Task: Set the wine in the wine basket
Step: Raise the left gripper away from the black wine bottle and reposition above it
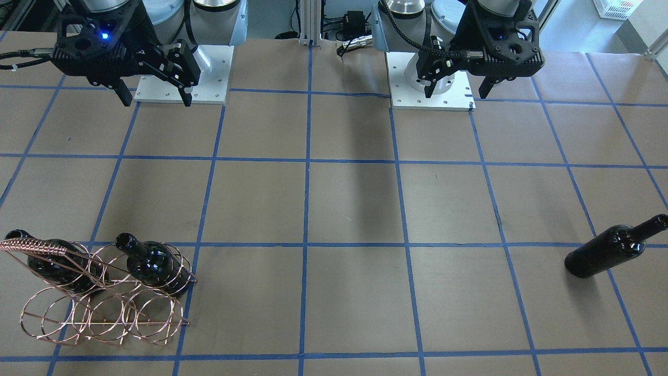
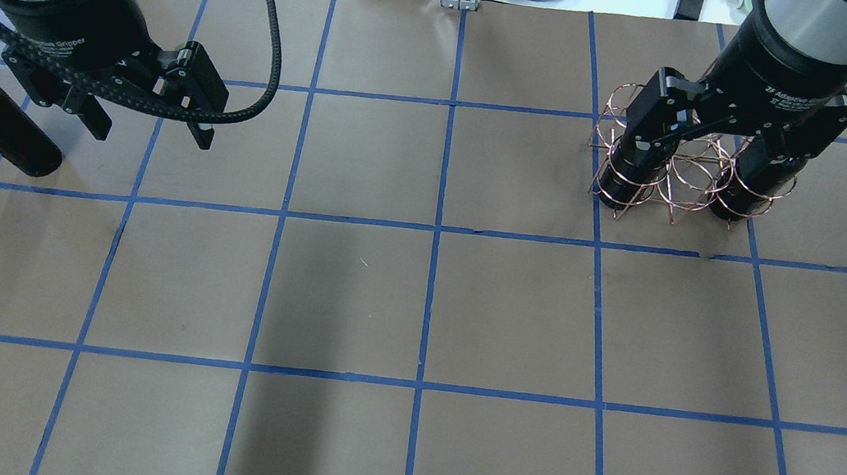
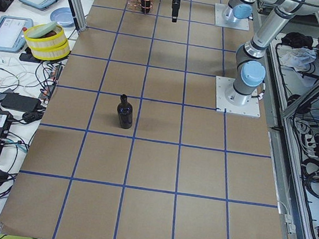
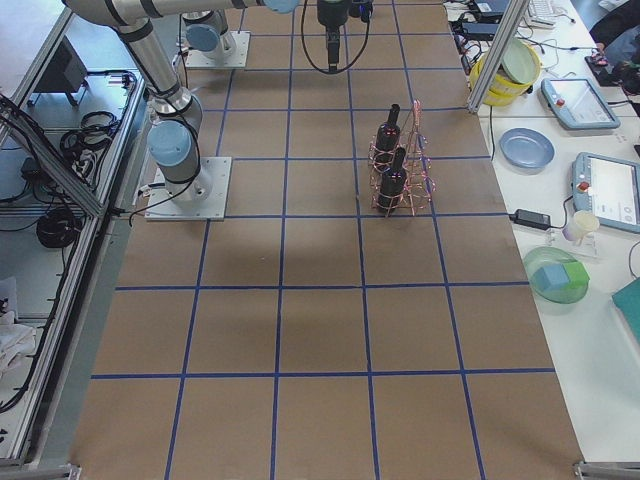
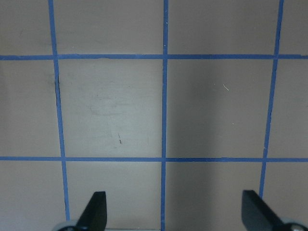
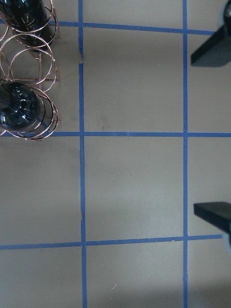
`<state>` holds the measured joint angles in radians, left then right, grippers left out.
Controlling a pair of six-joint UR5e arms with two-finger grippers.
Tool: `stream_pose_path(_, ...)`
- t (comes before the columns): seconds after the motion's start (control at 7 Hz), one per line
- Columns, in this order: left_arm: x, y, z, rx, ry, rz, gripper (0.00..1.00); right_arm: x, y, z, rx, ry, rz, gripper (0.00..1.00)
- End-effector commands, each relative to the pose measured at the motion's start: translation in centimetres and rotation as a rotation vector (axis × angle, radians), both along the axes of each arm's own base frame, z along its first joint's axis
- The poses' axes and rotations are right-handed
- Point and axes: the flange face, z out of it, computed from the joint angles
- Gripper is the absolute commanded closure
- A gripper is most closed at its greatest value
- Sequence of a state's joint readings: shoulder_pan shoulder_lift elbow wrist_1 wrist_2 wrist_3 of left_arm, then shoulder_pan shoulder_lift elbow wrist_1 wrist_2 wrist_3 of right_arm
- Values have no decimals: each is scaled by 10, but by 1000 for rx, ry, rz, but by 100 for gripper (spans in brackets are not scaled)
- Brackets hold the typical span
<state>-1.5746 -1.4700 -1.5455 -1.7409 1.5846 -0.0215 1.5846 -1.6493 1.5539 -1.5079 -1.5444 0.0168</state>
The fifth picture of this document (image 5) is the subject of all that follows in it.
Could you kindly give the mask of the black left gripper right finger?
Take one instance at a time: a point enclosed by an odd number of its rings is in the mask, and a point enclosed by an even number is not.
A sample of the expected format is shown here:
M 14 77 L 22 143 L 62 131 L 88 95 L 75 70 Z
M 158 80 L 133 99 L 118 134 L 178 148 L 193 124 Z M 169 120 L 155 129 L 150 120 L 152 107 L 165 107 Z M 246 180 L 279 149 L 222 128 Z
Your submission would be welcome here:
M 278 231 L 285 223 L 253 190 L 243 190 L 241 219 L 247 231 Z

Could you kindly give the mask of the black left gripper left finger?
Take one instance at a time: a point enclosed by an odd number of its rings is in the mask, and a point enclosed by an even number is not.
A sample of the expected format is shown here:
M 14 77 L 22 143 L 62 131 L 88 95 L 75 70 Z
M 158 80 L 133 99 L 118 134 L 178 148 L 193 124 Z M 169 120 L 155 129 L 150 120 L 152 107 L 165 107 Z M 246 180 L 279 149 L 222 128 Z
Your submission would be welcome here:
M 106 193 L 95 192 L 76 223 L 78 231 L 104 231 L 107 224 Z

